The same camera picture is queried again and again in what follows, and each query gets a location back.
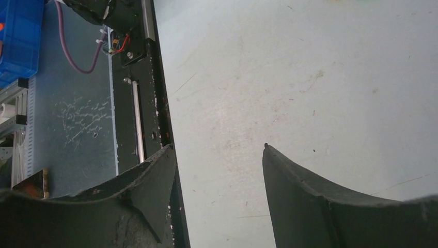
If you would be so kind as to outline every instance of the red wire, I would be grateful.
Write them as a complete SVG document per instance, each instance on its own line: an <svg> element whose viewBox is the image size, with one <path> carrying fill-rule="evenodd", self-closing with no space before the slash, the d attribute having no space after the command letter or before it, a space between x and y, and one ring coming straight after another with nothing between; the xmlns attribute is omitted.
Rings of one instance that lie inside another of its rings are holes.
<svg viewBox="0 0 438 248"><path fill-rule="evenodd" d="M117 49L117 50L116 50L117 53L120 53L121 51L124 50L124 47L125 47L125 45L126 45L126 41L127 41L128 39L129 39L129 42L131 42L131 38L129 38L129 35L126 35L126 37L124 38L124 41L123 41L123 45L122 45L122 47L121 47L120 49Z"/></svg>

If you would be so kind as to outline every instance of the white floor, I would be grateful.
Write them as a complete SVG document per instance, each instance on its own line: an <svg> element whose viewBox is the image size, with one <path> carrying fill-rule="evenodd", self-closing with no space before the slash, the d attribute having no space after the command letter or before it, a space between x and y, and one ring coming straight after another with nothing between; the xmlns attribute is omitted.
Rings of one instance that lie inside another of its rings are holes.
<svg viewBox="0 0 438 248"><path fill-rule="evenodd" d="M438 193L436 0L155 5L192 247L275 247L266 142L363 193Z"/></svg>

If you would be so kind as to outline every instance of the blue plastic bin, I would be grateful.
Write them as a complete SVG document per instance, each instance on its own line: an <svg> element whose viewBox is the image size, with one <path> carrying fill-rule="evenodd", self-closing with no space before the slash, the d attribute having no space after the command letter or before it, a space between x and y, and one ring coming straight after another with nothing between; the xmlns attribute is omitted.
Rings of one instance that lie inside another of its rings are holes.
<svg viewBox="0 0 438 248"><path fill-rule="evenodd" d="M0 87L38 70L44 0L0 0Z"/></svg>

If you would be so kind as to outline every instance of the black metal frame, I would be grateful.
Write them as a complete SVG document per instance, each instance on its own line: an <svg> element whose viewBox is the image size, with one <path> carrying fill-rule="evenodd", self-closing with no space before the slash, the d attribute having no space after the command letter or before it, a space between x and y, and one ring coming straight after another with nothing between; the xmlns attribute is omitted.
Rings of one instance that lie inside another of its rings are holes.
<svg viewBox="0 0 438 248"><path fill-rule="evenodd" d="M128 47L126 51L112 57L119 173L129 170L139 162L136 154L137 138L133 91L129 81L137 81L139 86L138 98L142 119L144 157L151 156L163 146L173 142L155 9L152 0L145 2L146 6L150 6L150 9L143 11L143 13L152 15L152 17L147 16L142 19L148 20L149 23L142 22L140 28L135 28L132 31L139 32L133 36L142 37L144 47L138 47L138 44L134 47L140 51L142 56L133 63L128 62L126 55L132 49L132 47ZM136 9L144 7L141 0L136 0L132 4ZM176 167L169 206L174 247L190 247L178 166Z"/></svg>

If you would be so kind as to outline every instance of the metal rod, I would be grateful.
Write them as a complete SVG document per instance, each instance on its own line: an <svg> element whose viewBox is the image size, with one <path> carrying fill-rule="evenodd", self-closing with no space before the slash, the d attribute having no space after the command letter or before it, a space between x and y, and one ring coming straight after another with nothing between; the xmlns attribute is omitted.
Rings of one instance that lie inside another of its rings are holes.
<svg viewBox="0 0 438 248"><path fill-rule="evenodd" d="M137 132L137 154L140 163L145 161L145 151L143 149L142 121L140 119L140 102L138 100L138 84L132 81L132 94L134 95L135 129Z"/></svg>

